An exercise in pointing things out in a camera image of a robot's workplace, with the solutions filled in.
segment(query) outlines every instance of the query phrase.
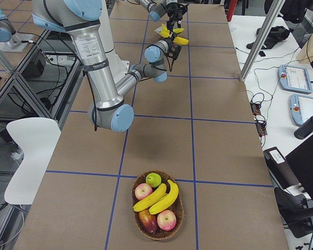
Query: red apple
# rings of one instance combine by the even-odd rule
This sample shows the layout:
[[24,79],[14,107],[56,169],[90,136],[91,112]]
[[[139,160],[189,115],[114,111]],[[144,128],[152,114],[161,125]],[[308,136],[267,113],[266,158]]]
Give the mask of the red apple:
[[165,210],[158,214],[157,222],[159,228],[169,231],[176,225],[176,216],[172,211]]
[[144,226],[146,232],[155,234],[158,229],[158,224],[155,215],[151,215],[148,209],[139,212],[139,219]]
[[138,200],[144,199],[153,192],[152,187],[147,183],[139,184],[135,189],[135,196]]

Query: pink apple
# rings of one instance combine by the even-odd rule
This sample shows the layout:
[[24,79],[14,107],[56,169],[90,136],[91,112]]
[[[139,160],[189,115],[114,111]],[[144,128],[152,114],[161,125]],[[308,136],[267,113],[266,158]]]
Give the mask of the pink apple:
[[153,192],[152,187],[147,183],[139,184],[135,189],[135,196],[138,200],[144,199]]
[[172,230],[176,225],[176,216],[170,210],[162,211],[158,214],[157,223],[159,228],[165,231]]

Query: green apple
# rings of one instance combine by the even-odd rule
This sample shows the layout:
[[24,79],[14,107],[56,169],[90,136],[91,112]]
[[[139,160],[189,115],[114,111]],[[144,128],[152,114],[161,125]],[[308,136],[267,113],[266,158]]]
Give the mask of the green apple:
[[161,176],[157,173],[150,173],[146,176],[146,183],[149,184],[152,188],[156,188],[161,184]]

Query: apple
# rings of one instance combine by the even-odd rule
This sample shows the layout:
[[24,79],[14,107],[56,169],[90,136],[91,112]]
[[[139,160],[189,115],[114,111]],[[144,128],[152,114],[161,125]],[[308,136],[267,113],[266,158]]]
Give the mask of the apple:
[[147,183],[139,184],[135,189],[135,196],[138,200],[144,199],[153,192],[152,187]]
[[139,212],[139,220],[145,228],[146,232],[155,234],[158,230],[158,223],[155,215],[151,215],[148,209]]
[[170,210],[164,210],[158,214],[157,223],[159,228],[165,231],[172,230],[176,225],[176,216]]
[[157,173],[150,173],[146,176],[146,183],[156,188],[161,184],[161,176]]

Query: red object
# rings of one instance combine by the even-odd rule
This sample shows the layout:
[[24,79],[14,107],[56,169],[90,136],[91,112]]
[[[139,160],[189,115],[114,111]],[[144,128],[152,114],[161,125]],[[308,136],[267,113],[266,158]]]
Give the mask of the red object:
[[237,2],[238,0],[231,0],[230,2],[230,6],[228,7],[227,16],[226,16],[228,22],[232,21],[232,16],[234,14],[234,10],[235,10]]

